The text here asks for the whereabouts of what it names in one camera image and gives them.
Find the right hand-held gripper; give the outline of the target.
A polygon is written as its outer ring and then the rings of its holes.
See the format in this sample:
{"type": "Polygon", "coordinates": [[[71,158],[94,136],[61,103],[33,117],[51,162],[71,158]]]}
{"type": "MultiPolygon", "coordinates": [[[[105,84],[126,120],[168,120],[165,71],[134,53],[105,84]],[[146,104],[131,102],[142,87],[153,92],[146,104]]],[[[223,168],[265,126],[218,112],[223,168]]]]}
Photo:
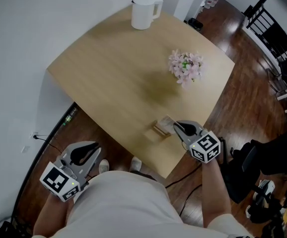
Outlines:
{"type": "Polygon", "coordinates": [[[180,120],[175,122],[173,127],[193,158],[209,163],[221,153],[219,139],[212,131],[207,131],[199,123],[180,120]]]}

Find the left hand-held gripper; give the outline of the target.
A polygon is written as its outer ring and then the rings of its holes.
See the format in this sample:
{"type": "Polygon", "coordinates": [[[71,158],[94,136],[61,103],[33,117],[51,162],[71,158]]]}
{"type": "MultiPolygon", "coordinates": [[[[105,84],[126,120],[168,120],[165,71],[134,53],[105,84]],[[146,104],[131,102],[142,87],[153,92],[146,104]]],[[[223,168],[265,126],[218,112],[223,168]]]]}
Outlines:
{"type": "Polygon", "coordinates": [[[68,201],[88,185],[88,174],[100,153],[101,147],[94,141],[68,145],[53,163],[48,163],[41,184],[62,202],[68,201]]]}

